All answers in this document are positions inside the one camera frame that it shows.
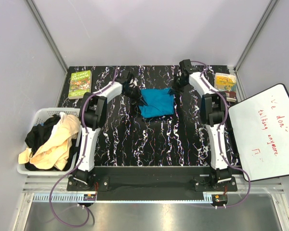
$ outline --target black marble table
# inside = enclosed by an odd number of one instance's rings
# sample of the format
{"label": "black marble table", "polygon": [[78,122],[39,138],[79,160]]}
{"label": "black marble table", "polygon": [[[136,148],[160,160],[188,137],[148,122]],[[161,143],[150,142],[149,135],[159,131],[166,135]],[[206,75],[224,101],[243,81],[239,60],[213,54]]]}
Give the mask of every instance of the black marble table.
{"label": "black marble table", "polygon": [[[69,100],[71,73],[91,70],[92,92],[101,89],[114,76],[114,66],[72,66],[63,87],[59,107],[80,108],[81,100]],[[178,66],[120,66],[138,79],[140,89],[164,89],[171,86]],[[229,73],[227,66],[213,65],[206,78],[213,85],[214,73]],[[101,129],[95,150],[96,166],[207,166],[210,142],[200,121],[201,97],[186,86],[175,97],[173,115],[144,119],[137,106],[118,96],[107,106],[107,121]],[[237,163],[226,136],[226,150],[231,163]]]}

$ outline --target white wall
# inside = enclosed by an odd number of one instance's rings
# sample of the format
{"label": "white wall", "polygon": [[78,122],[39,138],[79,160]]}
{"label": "white wall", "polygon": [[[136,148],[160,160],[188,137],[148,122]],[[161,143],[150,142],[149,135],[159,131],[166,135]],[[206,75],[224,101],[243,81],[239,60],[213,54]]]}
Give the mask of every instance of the white wall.
{"label": "white wall", "polygon": [[[289,0],[279,1],[238,73],[247,97],[277,83],[289,91]],[[282,184],[289,203],[289,177]]]}
{"label": "white wall", "polygon": [[269,0],[35,0],[67,65],[235,65]]}
{"label": "white wall", "polygon": [[23,0],[0,0],[0,231],[14,222],[25,177],[18,154],[37,110],[55,106],[65,75]]}

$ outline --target book cover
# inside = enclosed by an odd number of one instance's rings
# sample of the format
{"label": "book cover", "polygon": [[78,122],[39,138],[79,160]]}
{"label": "book cover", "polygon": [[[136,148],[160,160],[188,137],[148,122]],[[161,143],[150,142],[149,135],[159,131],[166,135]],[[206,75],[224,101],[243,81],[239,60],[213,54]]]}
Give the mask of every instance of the book cover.
{"label": "book cover", "polygon": [[227,101],[236,102],[236,76],[216,73],[214,87],[226,92]]}
{"label": "book cover", "polygon": [[76,72],[71,75],[68,98],[82,99],[86,92],[91,92],[91,71]]}

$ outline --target blue towel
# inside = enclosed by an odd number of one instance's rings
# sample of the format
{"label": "blue towel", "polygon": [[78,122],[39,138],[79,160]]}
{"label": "blue towel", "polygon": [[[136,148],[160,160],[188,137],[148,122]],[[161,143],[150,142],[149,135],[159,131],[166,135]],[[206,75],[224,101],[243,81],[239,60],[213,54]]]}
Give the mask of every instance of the blue towel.
{"label": "blue towel", "polygon": [[143,118],[165,116],[173,114],[173,95],[166,89],[142,89],[141,94],[148,106],[139,106]]}

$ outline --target laundry basket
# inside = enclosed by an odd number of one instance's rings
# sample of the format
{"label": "laundry basket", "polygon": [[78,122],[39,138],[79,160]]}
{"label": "laundry basket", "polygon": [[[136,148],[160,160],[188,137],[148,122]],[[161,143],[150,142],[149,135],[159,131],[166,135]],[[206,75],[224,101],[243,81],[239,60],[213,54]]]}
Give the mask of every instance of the laundry basket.
{"label": "laundry basket", "polygon": [[[32,121],[32,124],[30,126],[30,129],[40,123],[44,123],[47,119],[49,119],[50,117],[52,117],[54,114],[56,115],[60,115],[60,112],[65,112],[66,114],[69,115],[74,115],[77,116],[79,115],[79,108],[67,108],[67,107],[50,107],[50,108],[44,108],[44,109],[40,109],[38,112],[36,112],[34,119]],[[78,137],[77,137],[77,142],[76,142],[76,146],[79,145],[79,140],[80,140],[80,134],[81,133],[81,127],[79,128],[79,133],[78,133]],[[17,166],[17,171],[20,174],[25,174],[25,175],[29,175],[29,176],[63,176],[64,174],[66,174],[67,172],[69,172],[70,170],[73,169],[73,167],[75,166],[75,161],[76,161],[76,155],[73,156],[72,159],[72,164],[71,164],[71,168],[68,171],[56,171],[56,170],[52,170],[52,171],[29,171],[28,169],[25,168],[25,165],[18,165]]]}

